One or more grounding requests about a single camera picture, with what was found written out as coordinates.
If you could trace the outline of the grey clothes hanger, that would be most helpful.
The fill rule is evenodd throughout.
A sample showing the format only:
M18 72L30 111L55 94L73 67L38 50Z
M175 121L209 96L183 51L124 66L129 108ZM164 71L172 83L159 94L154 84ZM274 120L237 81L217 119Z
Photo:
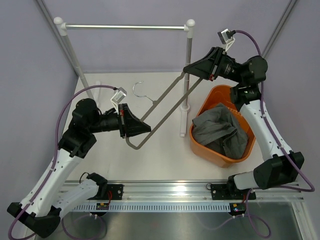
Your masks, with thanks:
M165 121L169 120L169 117L178 113L177 122L173 123L173 129L177 130L177 135L180 137L180 122L181 122L181 111L178 106L183 101L183 88L184 88L184 77L183 72L179 72L175 79L169 80L172 77L172 73L152 73L151 79L147 80L146 77L138 80L133 86L136 89L136 93L139 95L139 103L142 103L142 96L146 94L142 91L146 90L152 94L159 94L156 99L152 100L150 108L141 115L140 119L143 122L151 124L151 132L144 133L141 137L141 142L134 144L131 142L132 137L126 137L125 143L134 150L141 149L148 140L161 129L161 126ZM194 78L193 83L189 84L189 90L186 95L189 97L192 91L201 83L201 78Z

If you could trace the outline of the grey shorts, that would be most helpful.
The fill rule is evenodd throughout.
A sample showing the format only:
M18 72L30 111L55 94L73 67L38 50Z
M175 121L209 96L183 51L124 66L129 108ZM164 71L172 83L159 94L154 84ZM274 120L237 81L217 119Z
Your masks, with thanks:
M242 158L249 137L227 106L218 103L192 123L192 136L197 143L230 159Z

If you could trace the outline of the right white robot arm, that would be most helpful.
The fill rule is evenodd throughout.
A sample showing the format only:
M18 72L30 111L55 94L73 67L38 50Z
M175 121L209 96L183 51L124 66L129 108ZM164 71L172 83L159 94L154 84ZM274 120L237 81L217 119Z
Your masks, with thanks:
M230 89L230 101L250 126L261 150L263 163L254 170L232 175L226 192L233 199L249 189L280 188L296 180L304 163L301 152L294 152L275 127L263 101L259 83L266 80L267 61L260 55L244 63L213 47L200 60L183 68L183 72L203 80L222 77L237 83Z

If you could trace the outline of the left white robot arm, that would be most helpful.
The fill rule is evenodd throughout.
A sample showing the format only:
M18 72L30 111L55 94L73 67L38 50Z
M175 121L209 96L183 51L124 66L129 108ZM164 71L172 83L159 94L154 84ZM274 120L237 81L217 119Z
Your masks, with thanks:
M119 131L125 138L151 132L151 127L137 118L126 103L119 107L119 112L112 108L101 113L93 99L80 100L40 180L23 200L12 202L7 212L36 235L47 238L64 216L85 200L111 200L113 191L107 179L97 173L90 173L83 182L62 196L58 196L58 192L96 143L96 133Z

